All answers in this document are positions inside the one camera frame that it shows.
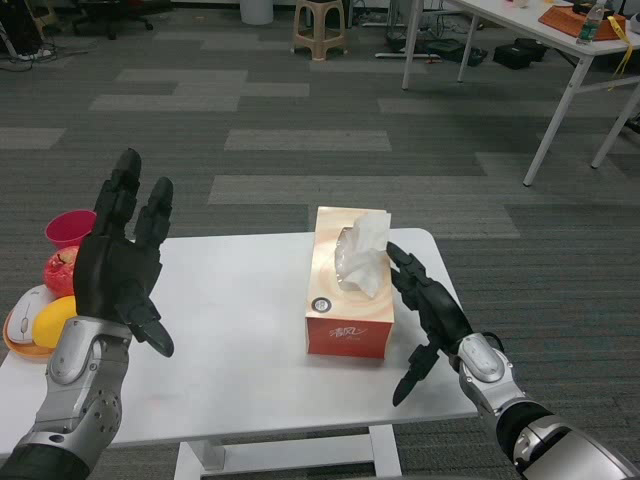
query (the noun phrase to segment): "robotic wrist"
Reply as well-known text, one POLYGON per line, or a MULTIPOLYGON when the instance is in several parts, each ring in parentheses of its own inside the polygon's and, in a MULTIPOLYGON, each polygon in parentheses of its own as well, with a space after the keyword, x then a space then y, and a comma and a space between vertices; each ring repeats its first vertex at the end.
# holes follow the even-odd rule
POLYGON ((69 320, 47 365, 47 396, 18 446, 63 449, 92 470, 122 419, 131 332, 91 317, 69 320))
POLYGON ((460 386, 526 480, 622 480, 640 475, 622 455, 534 402, 513 365, 481 334, 460 343, 460 386))

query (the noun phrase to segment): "tissue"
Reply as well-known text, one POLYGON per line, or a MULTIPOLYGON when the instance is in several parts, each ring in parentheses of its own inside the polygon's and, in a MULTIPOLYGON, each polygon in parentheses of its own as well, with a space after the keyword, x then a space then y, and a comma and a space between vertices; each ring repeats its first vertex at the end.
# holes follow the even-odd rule
POLYGON ((391 214, 367 213, 342 230, 336 245, 336 275, 340 288, 361 290, 374 298, 389 268, 387 242, 391 214))

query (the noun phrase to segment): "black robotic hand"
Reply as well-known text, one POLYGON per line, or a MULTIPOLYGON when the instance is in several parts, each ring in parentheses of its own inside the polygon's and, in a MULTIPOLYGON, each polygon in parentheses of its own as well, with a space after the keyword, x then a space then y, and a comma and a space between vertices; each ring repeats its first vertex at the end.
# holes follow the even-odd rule
POLYGON ((102 186, 95 226, 76 259, 76 307, 78 315, 127 325, 138 341, 170 357, 173 341, 149 295, 162 268, 159 247, 169 232, 173 184, 165 177, 157 181, 140 210, 133 243, 124 229, 136 207, 140 170, 140 155, 128 149, 102 186))
POLYGON ((418 310, 420 326, 429 345, 418 345, 409 358, 409 371, 396 387, 393 405, 398 406, 424 380, 442 350, 455 362, 460 341, 473 333, 467 317, 447 289, 426 275, 424 265, 413 255, 389 242, 387 254, 398 270, 391 269, 393 285, 410 310, 418 310))

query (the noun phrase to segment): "white table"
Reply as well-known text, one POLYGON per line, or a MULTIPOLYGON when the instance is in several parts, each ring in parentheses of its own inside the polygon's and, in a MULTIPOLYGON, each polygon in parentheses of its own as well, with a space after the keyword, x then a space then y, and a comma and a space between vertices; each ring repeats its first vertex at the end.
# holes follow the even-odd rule
MULTIPOLYGON (((391 239, 455 296, 430 234, 393 230, 391 239)), ((446 359, 399 408, 391 405, 409 355, 426 341, 399 295, 386 360, 305 353, 312 247, 312 233, 167 240, 153 300, 175 354, 166 359, 133 343, 113 445, 185 442, 181 480, 364 462, 394 476, 400 465, 390 424, 475 415, 446 359), (348 427, 369 433, 227 447, 216 440, 348 427)), ((44 369, 13 353, 0 368, 0 456, 32 426, 46 393, 44 369)))
MULTIPOLYGON (((495 22, 509 30, 512 30, 519 35, 528 38, 534 38, 544 43, 547 46, 557 48, 570 55, 578 57, 578 65, 569 84, 560 99, 558 108, 556 109, 551 123, 547 128, 546 133, 538 147, 533 162, 529 167, 529 171, 524 178, 524 185, 530 186, 533 183, 533 179, 544 160, 544 157, 553 141, 553 138, 558 131, 558 127, 573 100, 573 97, 577 93, 592 92, 594 90, 601 90, 616 85, 628 85, 640 82, 640 77, 625 78, 622 80, 609 81, 603 83, 597 83, 592 85, 582 86, 582 82, 589 71, 591 62, 599 55, 609 55, 612 53, 624 52, 627 49, 627 44, 621 40, 610 40, 603 42, 593 42, 591 45, 578 45, 576 39, 565 33, 560 32, 554 28, 543 25, 538 19, 545 13, 551 4, 544 2, 543 0, 529 0, 529 6, 527 8, 517 8, 511 2, 506 0, 451 0, 456 6, 463 10, 471 12, 473 19, 471 21, 471 27, 469 29, 469 35, 467 37, 467 45, 464 51, 462 64, 460 65, 460 72, 458 73, 458 82, 462 82, 465 67, 469 59, 471 52, 471 44, 473 42, 473 36, 478 26, 478 19, 480 17, 486 18, 495 22)), ((418 22, 423 9, 423 0, 413 0, 411 8, 411 17, 409 20, 409 29, 407 32, 407 60, 404 69, 404 78, 402 81, 402 88, 406 90, 409 88, 409 74, 411 69, 411 62, 413 61, 413 51, 415 48, 416 37, 418 35, 418 22)), ((563 1, 556 1, 556 5, 569 6, 570 3, 563 1)), ((640 35, 631 32, 628 28, 629 22, 627 22, 627 35, 631 41, 631 45, 634 49, 640 48, 640 35)), ((620 112, 620 116, 616 120, 613 128, 603 141, 598 153, 596 154, 591 166, 598 168, 604 157, 611 149, 613 142, 622 130, 624 123, 629 119, 631 111, 640 100, 640 85, 636 86, 633 93, 629 97, 628 102, 620 112)))

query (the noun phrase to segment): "stool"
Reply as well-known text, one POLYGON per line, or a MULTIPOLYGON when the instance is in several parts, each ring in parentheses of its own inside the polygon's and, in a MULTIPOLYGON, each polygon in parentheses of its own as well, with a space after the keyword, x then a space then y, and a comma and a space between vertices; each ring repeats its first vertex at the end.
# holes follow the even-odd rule
POLYGON ((342 0, 298 0, 296 3, 296 15, 293 19, 293 48, 295 53, 297 46, 307 47, 311 50, 311 58, 316 61, 327 59, 327 50, 341 47, 344 54, 347 53, 347 34, 344 28, 344 7, 342 0), (300 31, 300 14, 303 8, 308 8, 313 13, 313 30, 300 31), (325 27, 325 21, 329 10, 336 8, 340 13, 340 31, 325 27))

